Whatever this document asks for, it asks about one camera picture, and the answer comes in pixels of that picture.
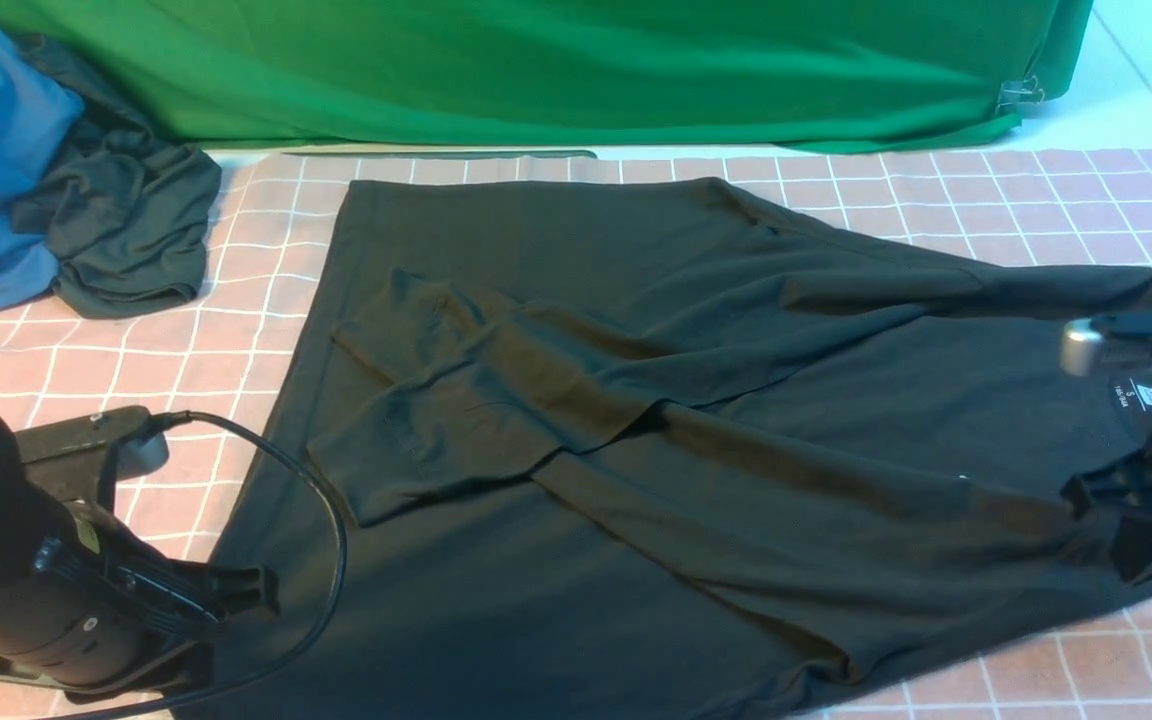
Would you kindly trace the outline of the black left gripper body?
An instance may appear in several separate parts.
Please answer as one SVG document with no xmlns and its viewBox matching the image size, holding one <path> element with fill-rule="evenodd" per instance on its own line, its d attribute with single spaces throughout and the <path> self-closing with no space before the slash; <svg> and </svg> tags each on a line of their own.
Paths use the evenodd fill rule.
<svg viewBox="0 0 1152 720">
<path fill-rule="evenodd" d="M 115 511 L 47 495 L 0 418 L 0 653 L 32 661 L 69 696 L 192 691 L 212 680 L 223 617 L 187 596 L 172 562 Z"/>
</svg>

